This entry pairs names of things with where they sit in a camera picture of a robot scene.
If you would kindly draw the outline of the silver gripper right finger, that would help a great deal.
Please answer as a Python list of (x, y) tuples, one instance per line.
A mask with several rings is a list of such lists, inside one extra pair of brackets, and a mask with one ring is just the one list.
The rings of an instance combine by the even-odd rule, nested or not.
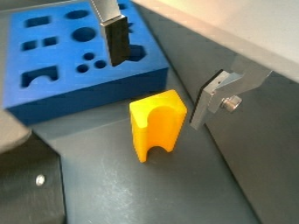
[(232, 62), (231, 73), (220, 70), (202, 89), (191, 115), (191, 126), (198, 129), (219, 109), (232, 112), (242, 103), (239, 94), (258, 88), (271, 73), (271, 69), (239, 55)]

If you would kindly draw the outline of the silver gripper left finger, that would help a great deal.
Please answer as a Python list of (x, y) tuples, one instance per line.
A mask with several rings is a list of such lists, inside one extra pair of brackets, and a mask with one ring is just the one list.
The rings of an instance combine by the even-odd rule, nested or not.
[(127, 17), (120, 12), (117, 0), (89, 0), (89, 2), (105, 40), (109, 64), (115, 67), (129, 57)]

